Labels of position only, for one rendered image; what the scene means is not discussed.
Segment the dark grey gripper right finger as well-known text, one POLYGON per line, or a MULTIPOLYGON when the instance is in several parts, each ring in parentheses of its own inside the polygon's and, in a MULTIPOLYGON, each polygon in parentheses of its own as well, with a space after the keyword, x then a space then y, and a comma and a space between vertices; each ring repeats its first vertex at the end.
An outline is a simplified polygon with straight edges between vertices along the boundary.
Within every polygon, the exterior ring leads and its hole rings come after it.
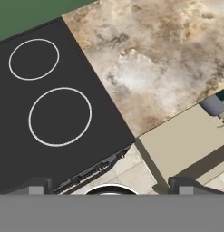
POLYGON ((201 185, 198 181, 187 177, 169 177, 168 193, 171 195, 224 195, 224 192, 201 185))

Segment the beige cupboard door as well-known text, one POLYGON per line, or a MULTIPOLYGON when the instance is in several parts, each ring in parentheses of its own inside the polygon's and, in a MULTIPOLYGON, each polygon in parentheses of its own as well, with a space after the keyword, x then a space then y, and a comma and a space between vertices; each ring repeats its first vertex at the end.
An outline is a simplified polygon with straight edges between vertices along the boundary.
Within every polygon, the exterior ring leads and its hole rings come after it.
POLYGON ((166 193, 170 177, 206 185, 224 173, 224 106, 219 110, 209 115, 197 104, 136 139, 155 192, 166 193))

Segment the black hob with white rings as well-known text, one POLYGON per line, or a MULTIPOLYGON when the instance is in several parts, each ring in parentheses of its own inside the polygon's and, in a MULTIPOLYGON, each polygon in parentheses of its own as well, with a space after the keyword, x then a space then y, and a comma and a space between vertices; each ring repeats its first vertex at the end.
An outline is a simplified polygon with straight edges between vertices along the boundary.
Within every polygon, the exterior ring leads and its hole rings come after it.
POLYGON ((133 143, 62 18, 0 43, 0 194, 32 178, 60 189, 133 143))

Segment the round white and black object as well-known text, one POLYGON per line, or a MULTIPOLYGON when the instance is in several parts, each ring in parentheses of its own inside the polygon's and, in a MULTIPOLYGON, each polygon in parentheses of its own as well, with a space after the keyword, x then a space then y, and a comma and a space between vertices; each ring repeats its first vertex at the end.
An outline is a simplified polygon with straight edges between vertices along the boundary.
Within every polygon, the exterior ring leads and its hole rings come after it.
POLYGON ((86 192, 86 195, 137 195, 137 192, 122 184, 101 184, 91 188, 86 192))

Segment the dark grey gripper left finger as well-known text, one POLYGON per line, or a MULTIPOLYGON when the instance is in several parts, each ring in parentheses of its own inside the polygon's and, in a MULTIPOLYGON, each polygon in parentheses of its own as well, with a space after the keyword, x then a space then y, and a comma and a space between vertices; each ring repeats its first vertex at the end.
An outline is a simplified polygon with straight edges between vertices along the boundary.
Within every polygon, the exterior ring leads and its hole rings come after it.
POLYGON ((20 186, 5 190, 4 193, 12 195, 53 195, 54 187, 51 178, 31 178, 20 186))

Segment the black oven control panel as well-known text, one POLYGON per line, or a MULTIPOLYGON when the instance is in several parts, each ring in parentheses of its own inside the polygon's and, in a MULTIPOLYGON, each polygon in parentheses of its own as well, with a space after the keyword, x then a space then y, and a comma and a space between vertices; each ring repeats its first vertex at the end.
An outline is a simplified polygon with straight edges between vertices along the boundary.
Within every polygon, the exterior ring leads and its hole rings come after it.
POLYGON ((71 179, 66 180, 58 188, 54 189, 56 195, 70 195, 76 190, 86 186, 92 181, 98 179, 108 171, 110 171, 114 165, 125 157, 125 154, 130 148, 126 148, 116 154, 110 156, 110 158, 103 160, 99 164, 87 169, 86 171, 74 176, 71 179))

